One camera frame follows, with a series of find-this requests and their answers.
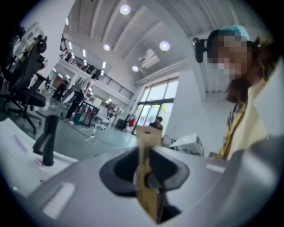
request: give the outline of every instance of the table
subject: table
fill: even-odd
[[[78,110],[78,113],[80,113],[81,117],[84,118],[84,120],[80,123],[85,125],[85,126],[90,127],[92,117],[94,116],[96,109],[97,109],[97,107],[93,106],[90,103],[83,101],[82,104],[79,107],[79,110]]]

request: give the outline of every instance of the person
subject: person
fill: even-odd
[[[234,105],[227,120],[223,145],[215,157],[229,160],[234,152],[267,137],[253,100],[269,81],[280,54],[273,42],[259,37],[250,41],[242,26],[212,31],[206,51],[208,62],[227,70],[231,80],[226,100]]]
[[[69,80],[62,81],[61,84],[57,87],[56,91],[54,92],[51,99],[59,101],[63,96],[64,91],[66,90],[67,86],[69,85]]]
[[[163,121],[162,117],[156,117],[155,122],[150,123],[149,126],[159,129],[159,130],[163,130],[163,126],[161,125],[162,121]]]
[[[80,91],[78,92],[76,98],[74,99],[74,101],[72,102],[67,115],[66,115],[66,120],[68,122],[70,122],[71,124],[73,124],[72,121],[70,121],[70,118],[72,116],[72,114],[77,110],[77,108],[79,107],[80,103],[83,101],[84,97],[86,96],[88,90],[90,87],[92,87],[96,80],[98,79],[98,77],[101,74],[101,70],[97,70],[95,74],[92,75],[91,78],[88,78],[86,81],[84,81],[84,83],[82,84],[82,88],[80,89]]]

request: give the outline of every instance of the air conditioner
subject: air conditioner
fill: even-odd
[[[145,54],[138,58],[141,67],[149,69],[154,64],[158,63],[160,59],[152,49],[148,49]]]

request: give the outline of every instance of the hair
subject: hair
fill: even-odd
[[[92,75],[92,77],[91,77],[91,79],[98,79],[98,77],[101,75],[101,70],[100,69],[98,69],[93,75]]]
[[[207,57],[210,63],[217,61],[213,47],[219,35],[224,34],[221,34],[220,30],[214,30],[208,37]],[[268,40],[261,41],[260,37],[257,37],[254,42],[247,41],[247,47],[250,47],[252,50],[252,66],[255,67],[256,74],[267,81],[280,57],[279,49],[274,42],[269,42]],[[226,89],[228,93],[226,100],[232,103],[247,102],[250,86],[251,84],[245,79],[245,76],[240,79],[231,80]]]

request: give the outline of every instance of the balcony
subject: balcony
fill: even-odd
[[[76,66],[77,68],[81,69],[82,71],[87,72],[88,69],[91,69],[91,65],[88,63],[84,63],[84,61],[76,56],[71,57],[71,53],[67,52],[66,50],[61,51],[60,58],[62,60],[67,61],[68,63]],[[94,68],[91,72],[88,72],[88,74],[93,75],[98,69]],[[103,74],[99,77],[100,82],[106,84],[114,91],[119,92],[122,96],[126,97],[127,99],[131,99],[133,96],[133,93],[117,83],[112,78],[108,77],[106,74]]]

